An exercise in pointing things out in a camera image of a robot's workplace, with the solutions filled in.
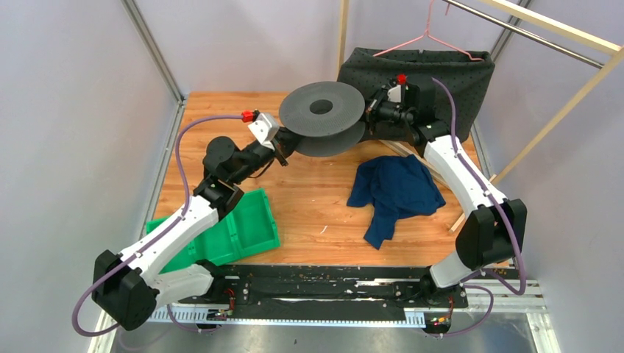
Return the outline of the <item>dark grey cable spool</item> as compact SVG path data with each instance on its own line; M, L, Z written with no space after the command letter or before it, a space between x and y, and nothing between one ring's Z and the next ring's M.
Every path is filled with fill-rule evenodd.
M296 151L308 157L341 154L361 141L365 100L343 82L315 82L289 93L279 108L283 126L302 137Z

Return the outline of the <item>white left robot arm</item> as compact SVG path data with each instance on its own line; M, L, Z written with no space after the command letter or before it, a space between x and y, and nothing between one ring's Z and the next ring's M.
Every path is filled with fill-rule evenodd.
M92 300L127 331L139 328L156 309L187 297L220 301L226 285L214 276L212 262L198 260L168 273L163 268L234 210L244 194L239 184L275 160L286 165L301 141L302 136L285 128L266 145L256 140L243 149L226 136L212 139L202 161L204 178L181 208L137 243L118 253L105 250L96 258Z

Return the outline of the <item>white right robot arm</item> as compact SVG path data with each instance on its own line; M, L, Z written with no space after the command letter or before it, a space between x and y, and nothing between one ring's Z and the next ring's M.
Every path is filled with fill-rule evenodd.
M439 306L448 299L451 287L477 274L493 274L491 264L511 258L519 271L519 287L498 274L494 278L512 293L523 294L526 206L519 199L508 199L466 155L456 135L457 107L450 90L435 78L415 83L394 80L371 96L363 113L370 126L400 123L418 155L441 174L467 215L454 251L428 269L427 281L420 286L422 300Z

